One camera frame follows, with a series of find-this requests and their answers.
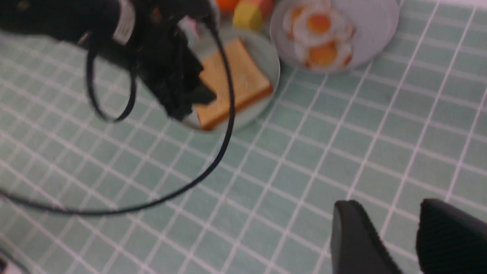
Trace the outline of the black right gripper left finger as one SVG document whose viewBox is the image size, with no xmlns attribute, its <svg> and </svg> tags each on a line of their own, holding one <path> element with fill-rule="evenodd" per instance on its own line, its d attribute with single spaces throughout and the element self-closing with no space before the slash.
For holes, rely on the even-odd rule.
<svg viewBox="0 0 487 274">
<path fill-rule="evenodd" d="M 401 274 L 364 207 L 334 204 L 330 252 L 334 274 Z"/>
</svg>

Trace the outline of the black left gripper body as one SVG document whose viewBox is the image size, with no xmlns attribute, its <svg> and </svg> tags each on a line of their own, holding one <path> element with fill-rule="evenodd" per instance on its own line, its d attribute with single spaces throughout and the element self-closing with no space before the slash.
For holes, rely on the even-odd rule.
<svg viewBox="0 0 487 274">
<path fill-rule="evenodd" d="M 214 19 L 208 0 L 136 0 L 144 19 L 137 51 L 138 73 L 167 116 L 183 120 L 194 105 L 208 105 L 216 94 L 200 79 L 203 67 L 178 23 L 185 17 Z"/>
</svg>

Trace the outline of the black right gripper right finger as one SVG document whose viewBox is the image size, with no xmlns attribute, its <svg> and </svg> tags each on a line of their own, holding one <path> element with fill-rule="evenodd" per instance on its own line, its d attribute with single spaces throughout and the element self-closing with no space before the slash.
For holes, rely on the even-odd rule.
<svg viewBox="0 0 487 274">
<path fill-rule="evenodd" d="M 436 198 L 420 205 L 416 253 L 424 274 L 485 274 L 487 225 Z"/>
</svg>

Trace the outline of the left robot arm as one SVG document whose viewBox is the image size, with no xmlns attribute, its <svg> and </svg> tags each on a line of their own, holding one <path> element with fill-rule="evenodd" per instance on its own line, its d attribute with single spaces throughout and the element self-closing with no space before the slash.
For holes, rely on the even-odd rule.
<svg viewBox="0 0 487 274">
<path fill-rule="evenodd" d="M 87 50 L 86 87 L 95 112 L 118 123 L 130 114 L 141 79 L 167 115 L 183 120 L 193 105 L 207 105 L 216 94 L 200 79 L 198 57 L 178 22 L 185 17 L 214 19 L 207 0 L 2 0 L 1 29 L 48 36 Z M 131 77 L 129 101 L 118 117 L 105 114 L 95 94 L 96 57 L 125 69 Z"/>
</svg>

